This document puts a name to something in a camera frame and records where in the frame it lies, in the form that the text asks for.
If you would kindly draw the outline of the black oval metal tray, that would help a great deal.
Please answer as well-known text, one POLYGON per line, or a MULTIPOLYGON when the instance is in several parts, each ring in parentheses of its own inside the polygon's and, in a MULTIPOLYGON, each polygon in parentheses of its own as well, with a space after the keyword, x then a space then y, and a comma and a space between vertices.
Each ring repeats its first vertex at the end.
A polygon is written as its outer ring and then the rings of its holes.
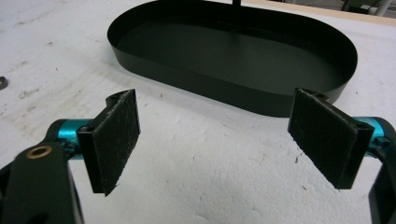
POLYGON ((153 0, 118 16, 107 39, 142 77, 285 118, 297 88, 334 102, 358 53, 332 26, 305 16, 206 0, 153 0))

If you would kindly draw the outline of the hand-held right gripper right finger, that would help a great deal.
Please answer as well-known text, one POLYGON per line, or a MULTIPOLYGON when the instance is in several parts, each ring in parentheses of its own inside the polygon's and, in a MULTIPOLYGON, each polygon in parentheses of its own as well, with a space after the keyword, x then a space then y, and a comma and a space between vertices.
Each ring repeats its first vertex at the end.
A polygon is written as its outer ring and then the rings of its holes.
POLYGON ((314 91, 294 93, 288 131, 336 189, 351 189, 362 159, 381 160, 396 185, 396 129, 380 117, 350 117, 314 91))

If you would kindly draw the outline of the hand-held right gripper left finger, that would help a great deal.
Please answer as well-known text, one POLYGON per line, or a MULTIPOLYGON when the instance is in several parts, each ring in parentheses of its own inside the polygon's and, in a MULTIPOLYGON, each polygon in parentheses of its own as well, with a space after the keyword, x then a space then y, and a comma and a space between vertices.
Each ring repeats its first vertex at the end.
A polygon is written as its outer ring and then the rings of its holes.
POLYGON ((93 119, 58 119, 46 134, 66 156, 85 162, 92 191, 109 195, 117 186, 140 134, 134 90, 114 93, 93 119))

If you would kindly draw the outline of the white metal stand leg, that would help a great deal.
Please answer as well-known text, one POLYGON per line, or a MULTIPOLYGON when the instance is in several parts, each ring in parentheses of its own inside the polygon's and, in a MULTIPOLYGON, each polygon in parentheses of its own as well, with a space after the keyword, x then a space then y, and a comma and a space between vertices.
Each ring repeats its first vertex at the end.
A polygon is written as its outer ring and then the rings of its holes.
POLYGON ((375 15, 383 17, 393 0, 380 0, 375 15))

